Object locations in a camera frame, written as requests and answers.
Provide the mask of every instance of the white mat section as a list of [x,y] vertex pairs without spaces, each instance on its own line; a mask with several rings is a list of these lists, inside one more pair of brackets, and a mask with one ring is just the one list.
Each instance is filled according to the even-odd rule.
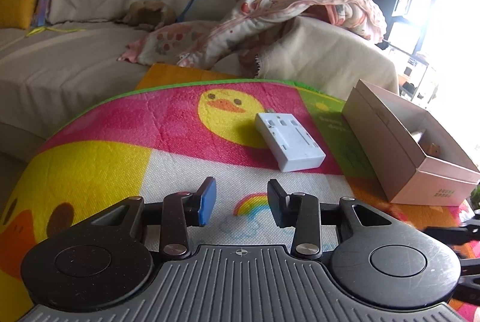
[[[204,228],[189,227],[196,247],[211,245],[286,245],[290,250],[294,228],[280,229],[269,209],[256,215],[234,216],[236,204],[245,196],[265,193],[267,182],[276,178],[288,192],[305,192],[317,196],[320,202],[338,204],[340,197],[353,196],[344,176],[313,173],[281,173],[191,158],[153,150],[140,194],[146,203],[161,201],[164,196],[179,192],[194,192],[208,176],[217,180],[217,202]],[[323,250],[332,250],[337,243],[335,228],[323,226]],[[146,245],[158,250],[159,228],[150,229]]]

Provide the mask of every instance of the duck eye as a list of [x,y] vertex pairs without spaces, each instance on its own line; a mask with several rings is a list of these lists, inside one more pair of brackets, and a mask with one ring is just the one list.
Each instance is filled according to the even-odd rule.
[[55,207],[48,224],[46,235],[48,238],[66,230],[74,221],[74,207],[70,203],[61,203]]
[[5,215],[5,219],[3,219],[3,224],[4,225],[6,225],[8,223],[8,221],[10,220],[11,214],[13,214],[16,205],[17,205],[17,199],[14,199],[11,202],[10,206],[8,207],[8,211],[7,211],[7,214]]

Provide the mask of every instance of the yellow pillow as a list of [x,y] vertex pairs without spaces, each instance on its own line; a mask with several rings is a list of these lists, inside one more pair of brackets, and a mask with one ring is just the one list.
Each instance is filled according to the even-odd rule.
[[0,28],[28,29],[37,0],[0,0]]

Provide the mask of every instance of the silver screw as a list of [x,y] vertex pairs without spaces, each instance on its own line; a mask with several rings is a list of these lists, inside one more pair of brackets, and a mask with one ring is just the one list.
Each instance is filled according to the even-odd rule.
[[187,248],[184,245],[180,245],[178,243],[171,243],[168,244],[163,248],[165,254],[169,256],[181,256],[187,252]]
[[297,250],[297,253],[303,254],[304,256],[313,256],[320,251],[318,246],[312,243],[301,243],[295,248],[295,250]]

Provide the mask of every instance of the white power strip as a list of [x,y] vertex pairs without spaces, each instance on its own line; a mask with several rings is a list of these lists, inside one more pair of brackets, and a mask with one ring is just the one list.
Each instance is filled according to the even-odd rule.
[[281,172],[317,168],[325,159],[322,149],[290,113],[257,113],[255,127]]

